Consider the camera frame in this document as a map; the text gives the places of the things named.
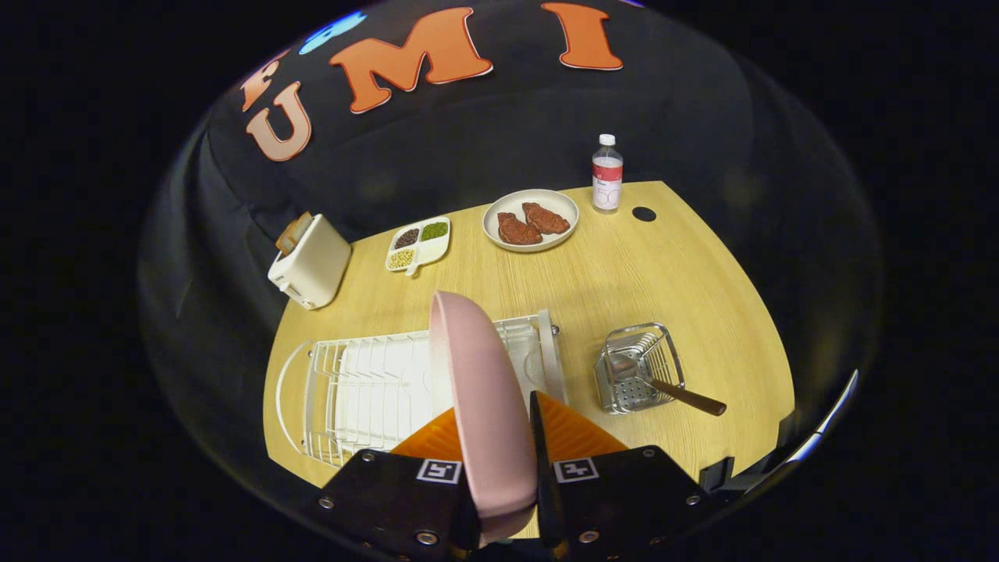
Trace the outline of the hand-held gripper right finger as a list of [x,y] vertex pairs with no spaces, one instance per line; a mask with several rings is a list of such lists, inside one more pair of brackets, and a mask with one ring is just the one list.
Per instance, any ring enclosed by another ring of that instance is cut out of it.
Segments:
[[538,391],[529,396],[536,519],[554,561],[638,561],[706,526],[713,495],[657,446],[557,461],[561,405]]

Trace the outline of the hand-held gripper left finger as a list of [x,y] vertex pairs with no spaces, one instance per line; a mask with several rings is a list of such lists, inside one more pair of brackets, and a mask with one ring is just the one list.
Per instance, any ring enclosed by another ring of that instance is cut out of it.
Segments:
[[400,561],[465,561],[482,523],[453,409],[396,449],[361,449],[315,494],[315,525]]

